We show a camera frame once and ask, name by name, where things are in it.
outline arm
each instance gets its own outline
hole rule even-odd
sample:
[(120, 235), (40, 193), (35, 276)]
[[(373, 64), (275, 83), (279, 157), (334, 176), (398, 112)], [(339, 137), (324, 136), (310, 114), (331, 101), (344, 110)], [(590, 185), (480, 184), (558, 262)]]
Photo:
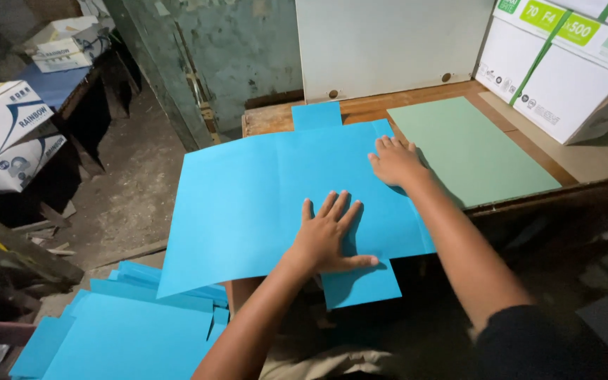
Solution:
[(395, 138), (376, 141), (370, 153), (374, 173), (387, 185), (405, 190), (433, 238), (447, 278), (477, 332), (490, 316), (532, 300), (501, 257), (421, 165), (416, 146)]
[(283, 316), (311, 275), (379, 263), (370, 255), (342, 255), (341, 240), (361, 205), (354, 202), (344, 214), (348, 196), (346, 191), (339, 197), (330, 193), (315, 218), (311, 217), (311, 201), (304, 201), (302, 226), (292, 247), (237, 312), (192, 379), (256, 378)]

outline forearm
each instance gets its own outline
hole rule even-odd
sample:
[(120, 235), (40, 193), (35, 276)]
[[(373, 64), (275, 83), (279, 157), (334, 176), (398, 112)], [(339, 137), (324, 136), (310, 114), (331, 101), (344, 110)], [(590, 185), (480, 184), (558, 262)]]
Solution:
[(192, 379), (258, 375), (283, 316), (309, 277), (306, 268), (281, 260), (233, 317)]
[(477, 331), (494, 313), (531, 303), (517, 277), (430, 173), (413, 176), (403, 188), (424, 219), (449, 282)]

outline left hand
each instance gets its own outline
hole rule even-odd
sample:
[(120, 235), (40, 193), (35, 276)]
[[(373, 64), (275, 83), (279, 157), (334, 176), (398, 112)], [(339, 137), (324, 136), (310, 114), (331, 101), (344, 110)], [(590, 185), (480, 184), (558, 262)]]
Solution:
[(379, 264), (373, 255), (344, 257), (342, 254), (342, 238), (349, 232), (361, 207), (360, 201), (355, 201), (343, 214), (348, 196), (345, 190), (339, 197), (336, 192), (330, 192), (314, 218), (311, 217), (311, 201), (305, 199), (301, 228), (283, 260), (313, 273), (350, 271)]

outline finger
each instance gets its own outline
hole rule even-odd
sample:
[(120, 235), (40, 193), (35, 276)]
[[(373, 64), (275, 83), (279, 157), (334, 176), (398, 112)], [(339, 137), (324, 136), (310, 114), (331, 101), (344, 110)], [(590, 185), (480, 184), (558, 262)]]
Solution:
[(341, 259), (341, 270), (351, 271), (358, 268), (369, 268), (379, 264), (379, 259), (373, 255), (357, 255)]
[(393, 146), (393, 142), (391, 142), (391, 139), (389, 139), (388, 136), (386, 136), (386, 135), (382, 136), (382, 142), (384, 143), (385, 147)]
[(395, 147), (403, 147), (403, 144), (395, 136), (391, 137), (391, 143), (393, 143), (393, 146)]
[(382, 151), (386, 146), (384, 145), (384, 140), (376, 139), (374, 142), (374, 146), (377, 148), (377, 152)]
[(369, 163), (372, 165), (372, 169), (376, 170), (377, 165), (379, 165), (379, 157), (377, 157), (377, 155), (374, 153), (370, 153), (367, 155), (367, 159), (369, 160)]
[(330, 210), (328, 216), (333, 217), (334, 220), (339, 220), (342, 217), (342, 212), (344, 211), (344, 207), (346, 206), (346, 200), (348, 197), (349, 192), (346, 190), (342, 190), (342, 192), (339, 194), (339, 197), (337, 197), (337, 200), (332, 205), (333, 207)]
[(325, 202), (323, 202), (323, 205), (320, 206), (320, 210), (318, 210), (318, 213), (316, 214), (316, 218), (324, 218), (325, 216), (328, 215), (328, 213), (330, 212), (330, 209), (333, 208), (332, 206), (334, 204), (335, 198), (337, 198), (337, 193), (336, 193), (336, 191), (332, 190), (328, 194), (328, 197), (325, 198)]
[(359, 200), (356, 200), (355, 202), (351, 203), (349, 210), (344, 214), (344, 216), (342, 216), (342, 219), (339, 220), (339, 223), (337, 223), (338, 228), (342, 232), (342, 236), (346, 235), (346, 233), (349, 232), (350, 225), (351, 223), (353, 223), (353, 219), (355, 219), (355, 216), (358, 215), (358, 212), (360, 211), (360, 207), (362, 205), (362, 202), (360, 202)]
[(302, 205), (302, 223), (307, 220), (311, 220), (311, 200), (309, 198), (304, 199), (304, 204)]

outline right hand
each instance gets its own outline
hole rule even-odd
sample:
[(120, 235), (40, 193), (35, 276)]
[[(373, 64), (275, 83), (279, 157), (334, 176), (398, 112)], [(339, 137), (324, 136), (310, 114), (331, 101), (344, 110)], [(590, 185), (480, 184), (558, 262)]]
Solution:
[(414, 142), (405, 149), (403, 144), (393, 136), (390, 139), (384, 135), (375, 142), (377, 154), (367, 155), (372, 164), (374, 174), (389, 186), (404, 187), (405, 183), (415, 175), (428, 174), (417, 156)]

